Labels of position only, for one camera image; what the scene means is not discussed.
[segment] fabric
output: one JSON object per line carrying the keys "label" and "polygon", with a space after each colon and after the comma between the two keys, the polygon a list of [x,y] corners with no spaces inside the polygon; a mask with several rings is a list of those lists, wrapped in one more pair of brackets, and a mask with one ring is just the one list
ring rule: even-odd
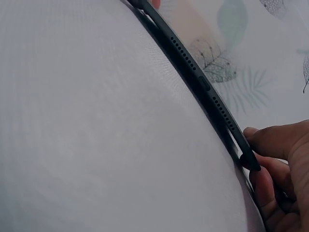
{"label": "fabric", "polygon": [[0,231],[264,231],[245,179],[118,0],[0,1]]}
{"label": "fabric", "polygon": [[161,1],[242,129],[309,118],[308,0]]}

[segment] leaf print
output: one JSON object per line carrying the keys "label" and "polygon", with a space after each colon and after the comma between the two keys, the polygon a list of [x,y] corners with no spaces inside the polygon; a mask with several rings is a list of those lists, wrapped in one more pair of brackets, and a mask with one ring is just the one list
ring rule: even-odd
{"label": "leaf print", "polygon": [[225,48],[232,52],[242,41],[248,25],[243,0],[225,0],[217,13],[217,24],[225,38]]}
{"label": "leaf print", "polygon": [[306,55],[304,59],[304,78],[305,78],[305,87],[303,93],[305,93],[305,89],[309,82],[309,55]]}
{"label": "leaf print", "polygon": [[223,98],[227,107],[236,115],[239,111],[247,113],[248,107],[260,109],[267,107],[270,101],[264,88],[272,82],[265,79],[266,70],[253,71],[250,67],[240,70],[238,76],[224,83],[215,83],[214,86]]}
{"label": "leaf print", "polygon": [[188,49],[211,83],[226,82],[236,78],[236,68],[217,43],[210,44],[205,37],[201,36],[195,39]]}
{"label": "leaf print", "polygon": [[287,9],[283,0],[260,0],[266,10],[278,19],[282,19]]}

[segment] green leaf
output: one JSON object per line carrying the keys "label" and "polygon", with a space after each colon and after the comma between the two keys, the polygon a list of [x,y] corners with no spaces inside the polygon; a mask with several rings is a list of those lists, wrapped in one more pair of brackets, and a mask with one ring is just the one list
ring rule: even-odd
{"label": "green leaf", "polygon": [[227,51],[242,41],[248,26],[248,13],[242,0],[225,0],[217,13],[217,24],[225,38]]}

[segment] finger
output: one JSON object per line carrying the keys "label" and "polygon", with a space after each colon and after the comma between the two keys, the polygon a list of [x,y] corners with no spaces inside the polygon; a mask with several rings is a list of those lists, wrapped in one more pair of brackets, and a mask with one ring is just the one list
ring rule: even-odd
{"label": "finger", "polygon": [[161,0],[152,0],[152,1],[150,1],[150,2],[153,4],[153,6],[154,6],[155,8],[159,9],[160,4],[161,4]]}
{"label": "finger", "polygon": [[262,167],[259,172],[250,172],[249,178],[255,190],[255,199],[261,209],[266,227],[269,231],[274,231],[285,217],[285,213],[276,201],[271,176],[266,168]]}
{"label": "finger", "polygon": [[274,185],[275,197],[279,207],[286,213],[299,214],[299,208],[296,201],[290,199],[282,190]]}
{"label": "finger", "polygon": [[[285,192],[288,197],[295,201],[296,194],[291,179],[290,167],[275,158],[263,157],[258,154],[255,154],[255,156],[259,164],[268,170],[271,178],[280,190]],[[240,157],[240,163],[243,167],[250,169],[245,156]]]}
{"label": "finger", "polygon": [[308,128],[309,122],[303,121],[262,130],[246,128],[244,135],[258,154],[288,160],[295,149],[295,144],[308,134]]}

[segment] white sheet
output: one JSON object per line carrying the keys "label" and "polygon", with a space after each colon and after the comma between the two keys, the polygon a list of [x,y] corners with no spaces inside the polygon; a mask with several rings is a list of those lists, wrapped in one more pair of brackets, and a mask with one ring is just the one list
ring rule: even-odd
{"label": "white sheet", "polygon": [[0,1],[5,232],[258,232],[245,182],[117,0]]}

